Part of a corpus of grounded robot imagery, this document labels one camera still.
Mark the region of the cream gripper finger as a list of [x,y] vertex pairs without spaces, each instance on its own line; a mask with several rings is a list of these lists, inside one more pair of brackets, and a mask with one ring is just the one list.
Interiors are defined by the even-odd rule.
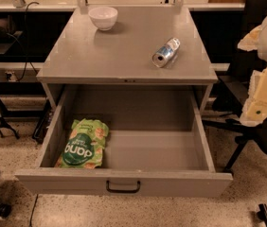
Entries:
[[240,122],[244,126],[257,126],[267,118],[267,67],[254,70],[250,78],[248,98],[245,100]]
[[238,49],[244,51],[253,51],[258,49],[258,37],[261,32],[261,26],[256,26],[246,34],[238,43]]

